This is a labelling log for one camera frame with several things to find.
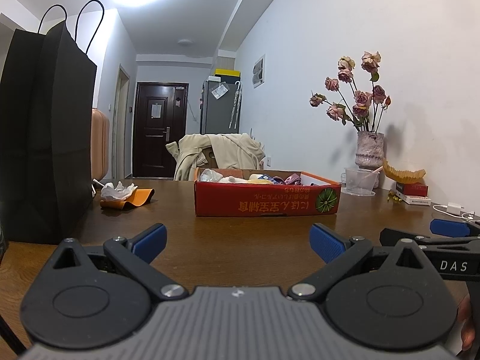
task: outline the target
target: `wooden table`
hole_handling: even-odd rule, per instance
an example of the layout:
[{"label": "wooden table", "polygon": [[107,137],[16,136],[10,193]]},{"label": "wooden table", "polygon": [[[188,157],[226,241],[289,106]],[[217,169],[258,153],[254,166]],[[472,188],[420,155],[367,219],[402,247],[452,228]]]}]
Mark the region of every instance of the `wooden table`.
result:
[{"label": "wooden table", "polygon": [[[169,241],[152,265],[189,291],[196,285],[280,286],[285,291],[323,265],[308,240],[309,229],[315,222],[344,237],[363,235],[379,244],[379,233],[384,227],[427,235],[433,218],[447,218],[429,207],[387,202],[384,190],[377,190],[373,198],[342,194],[336,215],[199,218],[194,211],[192,182],[135,183],[141,188],[155,189],[151,204],[131,211],[107,211],[100,209],[97,196],[75,236],[83,244],[101,245],[108,238],[131,238],[156,222],[164,223]],[[12,242],[0,265],[0,314],[25,344],[28,339],[19,321],[20,303],[54,249]],[[464,283],[447,285],[457,301],[467,293]],[[14,358],[0,339],[0,359]]]}]

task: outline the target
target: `blue gripper pad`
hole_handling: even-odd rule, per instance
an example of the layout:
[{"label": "blue gripper pad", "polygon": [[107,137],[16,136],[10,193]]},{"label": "blue gripper pad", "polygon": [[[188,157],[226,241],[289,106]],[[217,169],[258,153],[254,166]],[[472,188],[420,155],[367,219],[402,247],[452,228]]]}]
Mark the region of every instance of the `blue gripper pad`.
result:
[{"label": "blue gripper pad", "polygon": [[349,244],[348,240],[320,223],[316,223],[310,229],[310,247],[327,264],[345,252]]},{"label": "blue gripper pad", "polygon": [[145,236],[133,244],[131,252],[150,264],[167,245],[167,228],[159,225],[148,229],[145,233]]},{"label": "blue gripper pad", "polygon": [[447,221],[434,219],[430,222],[430,231],[434,234],[446,237],[469,237],[470,228],[465,222]]}]

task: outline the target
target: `gray refrigerator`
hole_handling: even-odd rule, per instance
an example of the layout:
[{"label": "gray refrigerator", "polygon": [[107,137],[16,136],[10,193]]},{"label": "gray refrigerator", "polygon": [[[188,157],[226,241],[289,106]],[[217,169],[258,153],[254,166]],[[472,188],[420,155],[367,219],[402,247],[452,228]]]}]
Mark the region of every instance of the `gray refrigerator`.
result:
[{"label": "gray refrigerator", "polygon": [[[225,85],[228,92],[216,99],[212,91],[217,89],[219,84]],[[235,128],[236,113],[233,117],[232,127],[229,127],[236,90],[237,85],[234,84],[205,81],[202,93],[200,134],[237,134],[239,132],[241,104],[236,109],[238,112],[237,127]]]}]

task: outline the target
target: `small red box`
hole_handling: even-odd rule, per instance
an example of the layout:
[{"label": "small red box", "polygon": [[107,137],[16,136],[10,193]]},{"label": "small red box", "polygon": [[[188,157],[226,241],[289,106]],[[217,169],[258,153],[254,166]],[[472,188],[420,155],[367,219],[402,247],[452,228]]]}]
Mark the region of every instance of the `small red box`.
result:
[{"label": "small red box", "polygon": [[219,184],[198,181],[204,169],[195,171],[197,216],[300,216],[335,214],[341,185],[306,172],[278,170],[215,169],[223,176],[248,180],[252,174],[286,179],[296,173],[321,185]]},{"label": "small red box", "polygon": [[397,191],[403,193],[407,196],[422,196],[424,198],[427,197],[428,194],[428,185],[421,184],[421,183],[414,183],[414,184],[402,184],[397,183],[395,186]]}]

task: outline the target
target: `finger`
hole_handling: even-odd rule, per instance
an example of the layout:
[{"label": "finger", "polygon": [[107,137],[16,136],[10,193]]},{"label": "finger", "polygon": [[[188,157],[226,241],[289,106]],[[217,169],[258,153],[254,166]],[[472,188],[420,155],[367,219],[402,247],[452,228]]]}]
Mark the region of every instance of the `finger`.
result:
[{"label": "finger", "polygon": [[470,303],[470,295],[467,295],[463,298],[463,300],[458,305],[457,320],[459,322],[463,322],[467,318],[471,317],[471,315],[472,315],[472,305]]},{"label": "finger", "polygon": [[468,318],[465,324],[463,325],[461,337],[462,337],[462,350],[470,349],[472,347],[473,341],[475,340],[475,327],[474,327],[472,318]]}]

